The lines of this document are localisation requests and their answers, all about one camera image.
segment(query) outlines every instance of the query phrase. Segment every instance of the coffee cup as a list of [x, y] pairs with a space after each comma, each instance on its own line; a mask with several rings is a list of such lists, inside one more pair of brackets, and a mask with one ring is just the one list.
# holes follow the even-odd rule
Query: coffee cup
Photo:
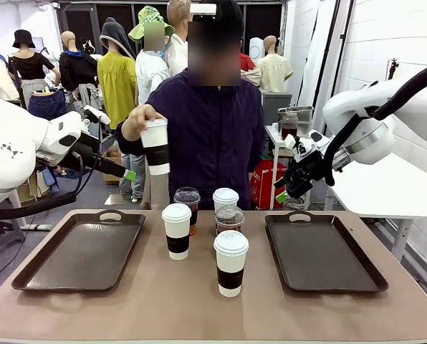
[[198, 221], [198, 205], [201, 201], [199, 191], [190, 187], [179, 188], [173, 196], [173, 201], [186, 204], [190, 208], [192, 213], [190, 218], [190, 235], [195, 234], [196, 222]]
[[147, 120], [145, 125], [147, 128], [140, 133], [140, 137], [150, 175], [169, 173], [168, 121]]
[[215, 213], [216, 233], [241, 231], [244, 221], [244, 213], [238, 206], [222, 206]]
[[215, 238], [213, 247], [216, 251], [219, 292], [226, 297], [235, 297], [241, 292], [249, 241], [238, 231], [223, 231]]
[[162, 214], [169, 257], [182, 260], [188, 256], [191, 210], [185, 204], [169, 204]]
[[215, 212], [222, 206], [236, 206], [239, 194], [230, 188], [218, 188], [212, 196]]

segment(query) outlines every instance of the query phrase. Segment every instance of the green bucket hat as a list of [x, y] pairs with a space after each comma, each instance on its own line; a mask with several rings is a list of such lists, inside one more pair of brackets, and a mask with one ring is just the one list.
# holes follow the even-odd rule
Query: green bucket hat
[[[137, 26], [128, 34], [129, 38], [131, 38], [134, 42], [138, 42], [142, 39], [144, 23], [164, 22], [164, 19], [159, 14], [159, 11], [152, 6], [145, 6], [142, 8], [139, 11], [138, 17], [139, 24], [137, 24]], [[164, 32], [166, 36], [172, 36], [175, 33], [175, 29], [171, 25], [164, 23]]]

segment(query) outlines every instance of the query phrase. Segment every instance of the navy blue jacket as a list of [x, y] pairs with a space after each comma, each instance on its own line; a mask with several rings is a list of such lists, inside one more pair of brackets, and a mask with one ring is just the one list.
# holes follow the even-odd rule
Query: navy blue jacket
[[[147, 104], [168, 119], [169, 196], [192, 186], [201, 194], [200, 209], [213, 209], [217, 188], [239, 194], [238, 206], [250, 209], [248, 172], [260, 162], [264, 143], [262, 96], [241, 80], [237, 87], [190, 86], [188, 70], [165, 80]], [[117, 127], [121, 151], [141, 155], [140, 140], [126, 141]]]

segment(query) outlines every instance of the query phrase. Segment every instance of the yellow-green shirt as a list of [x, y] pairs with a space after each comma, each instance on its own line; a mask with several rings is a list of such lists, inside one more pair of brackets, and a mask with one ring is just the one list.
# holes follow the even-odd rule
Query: yellow-green shirt
[[119, 52], [108, 52], [97, 62], [97, 77], [112, 121], [110, 128], [116, 129], [135, 108], [135, 62]]

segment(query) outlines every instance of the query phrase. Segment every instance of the tray handle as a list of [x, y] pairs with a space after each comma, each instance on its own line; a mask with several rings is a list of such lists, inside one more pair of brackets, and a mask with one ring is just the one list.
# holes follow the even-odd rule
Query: tray handle
[[[106, 214], [114, 214], [114, 217], [106, 217]], [[119, 210], [107, 209], [102, 210], [101, 212], [96, 214], [100, 221], [104, 222], [120, 222], [122, 219], [129, 217], [128, 214], [125, 214]]]
[[[309, 217], [309, 220], [292, 220], [292, 216], [294, 216], [294, 215], [305, 215], [305, 216]], [[309, 222], [314, 220], [312, 218], [311, 213], [309, 213], [307, 211], [303, 211], [303, 210], [292, 211], [285, 216], [288, 216], [288, 221], [293, 223], [293, 224], [306, 224], [306, 223], [309, 223]]]

